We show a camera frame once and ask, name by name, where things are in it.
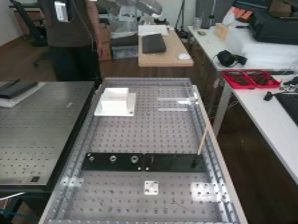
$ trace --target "computer monitor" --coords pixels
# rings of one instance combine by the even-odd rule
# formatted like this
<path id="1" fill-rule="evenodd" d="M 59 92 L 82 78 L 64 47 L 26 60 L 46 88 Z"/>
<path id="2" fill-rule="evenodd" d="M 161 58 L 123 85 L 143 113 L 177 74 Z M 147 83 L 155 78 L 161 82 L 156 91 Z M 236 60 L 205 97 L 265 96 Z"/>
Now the computer monitor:
<path id="1" fill-rule="evenodd" d="M 272 0 L 235 0 L 233 6 L 250 11 L 268 11 Z"/>

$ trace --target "black object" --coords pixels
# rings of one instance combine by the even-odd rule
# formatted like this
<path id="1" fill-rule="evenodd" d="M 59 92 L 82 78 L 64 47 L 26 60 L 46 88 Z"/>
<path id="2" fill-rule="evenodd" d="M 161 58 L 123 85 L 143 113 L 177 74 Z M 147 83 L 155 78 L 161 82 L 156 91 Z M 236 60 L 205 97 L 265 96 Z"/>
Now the black object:
<path id="1" fill-rule="evenodd" d="M 298 19 L 274 18 L 268 12 L 256 12 L 249 28 L 257 41 L 298 44 Z"/>
<path id="2" fill-rule="evenodd" d="M 143 53 L 164 53 L 167 51 L 165 41 L 161 34 L 143 37 Z"/>
<path id="3" fill-rule="evenodd" d="M 11 220 L 8 218 L 6 218 L 3 214 L 0 214 L 0 223 L 2 224 L 12 224 Z"/>
<path id="4" fill-rule="evenodd" d="M 87 153 L 82 169 L 88 171 L 141 171 L 141 153 Z"/>
<path id="5" fill-rule="evenodd" d="M 87 153 L 82 169 L 87 171 L 205 172 L 203 156 L 195 154 Z"/>
<path id="6" fill-rule="evenodd" d="M 22 19 L 30 29 L 30 41 L 31 45 L 35 47 L 46 47 L 48 46 L 47 42 L 47 32 L 46 32 L 46 27 L 44 27 L 44 19 L 35 19 L 32 20 L 24 6 L 20 2 L 11 0 L 11 3 L 14 4 Z M 46 53 L 42 55 L 42 57 L 34 62 L 35 67 L 39 66 L 40 61 L 46 60 L 50 58 L 50 53 Z"/>
<path id="7" fill-rule="evenodd" d="M 276 97 L 293 121 L 298 125 L 298 94 L 278 93 L 276 94 Z"/>
<path id="8" fill-rule="evenodd" d="M 205 172 L 203 155 L 195 154 L 145 154 L 148 172 Z"/>
<path id="9" fill-rule="evenodd" d="M 38 81 L 14 81 L 0 87 L 0 98 L 12 99 L 38 85 Z"/>
<path id="10" fill-rule="evenodd" d="M 183 4 L 181 4 L 181 8 L 180 8 L 180 14 L 179 14 L 179 18 L 177 18 L 177 22 L 176 22 L 176 26 L 175 26 L 175 30 L 180 36 L 180 38 L 188 39 L 188 32 L 184 30 L 184 13 L 185 13 L 185 0 L 183 0 Z M 180 22 L 180 17 L 183 17 L 183 21 L 181 21 L 181 27 L 179 30 L 179 22 Z"/>
<path id="11" fill-rule="evenodd" d="M 231 67 L 233 65 L 236 65 L 236 63 L 239 62 L 241 65 L 245 65 L 246 62 L 248 62 L 248 58 L 240 56 L 240 55 L 236 55 L 236 54 L 232 54 L 229 51 L 221 51 L 217 55 L 217 58 L 221 62 L 221 64 L 225 66 L 225 67 Z"/>
<path id="12" fill-rule="evenodd" d="M 245 10 L 268 11 L 272 0 L 235 0 L 233 6 Z"/>
<path id="13" fill-rule="evenodd" d="M 266 96 L 264 97 L 264 100 L 265 101 L 270 101 L 273 99 L 273 96 L 274 96 L 273 93 L 272 92 L 268 92 L 266 93 Z"/>
<path id="14" fill-rule="evenodd" d="M 294 77 L 294 79 L 289 82 L 285 82 L 284 85 L 289 86 L 289 85 L 298 85 L 298 77 Z"/>

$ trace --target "black box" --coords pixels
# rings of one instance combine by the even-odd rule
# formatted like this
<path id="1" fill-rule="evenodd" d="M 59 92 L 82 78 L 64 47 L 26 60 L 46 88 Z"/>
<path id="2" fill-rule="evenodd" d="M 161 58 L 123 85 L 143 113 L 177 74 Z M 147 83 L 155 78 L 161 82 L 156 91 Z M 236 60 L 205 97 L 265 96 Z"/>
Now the black box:
<path id="1" fill-rule="evenodd" d="M 249 28 L 257 41 L 298 44 L 298 19 L 274 18 L 268 12 L 256 12 Z"/>

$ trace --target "black keyboard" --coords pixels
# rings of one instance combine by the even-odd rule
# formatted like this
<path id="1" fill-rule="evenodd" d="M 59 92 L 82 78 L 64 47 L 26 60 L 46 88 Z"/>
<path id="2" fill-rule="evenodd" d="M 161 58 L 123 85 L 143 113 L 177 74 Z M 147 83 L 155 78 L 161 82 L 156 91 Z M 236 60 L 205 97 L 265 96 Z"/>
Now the black keyboard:
<path id="1" fill-rule="evenodd" d="M 276 95 L 293 121 L 298 125 L 298 94 L 280 93 Z"/>
<path id="2" fill-rule="evenodd" d="M 143 53 L 164 53 L 167 51 L 165 41 L 161 34 L 143 37 Z"/>

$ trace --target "chair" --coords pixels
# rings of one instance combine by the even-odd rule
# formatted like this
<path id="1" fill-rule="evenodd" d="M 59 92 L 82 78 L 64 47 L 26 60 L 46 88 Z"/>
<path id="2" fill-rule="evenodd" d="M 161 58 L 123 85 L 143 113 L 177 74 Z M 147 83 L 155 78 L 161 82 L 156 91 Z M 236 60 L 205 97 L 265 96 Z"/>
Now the chair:
<path id="1" fill-rule="evenodd" d="M 35 47 L 48 46 L 47 32 L 46 32 L 46 28 L 44 28 L 44 19 L 40 18 L 40 19 L 32 20 L 22 3 L 15 0 L 11 0 L 11 3 L 16 7 L 16 10 L 22 16 L 22 19 L 23 19 L 26 25 L 28 26 L 31 45 Z M 40 56 L 40 58 L 34 62 L 34 66 L 38 67 L 40 64 L 40 61 L 43 61 L 46 59 L 50 59 L 50 53 L 46 53 Z"/>

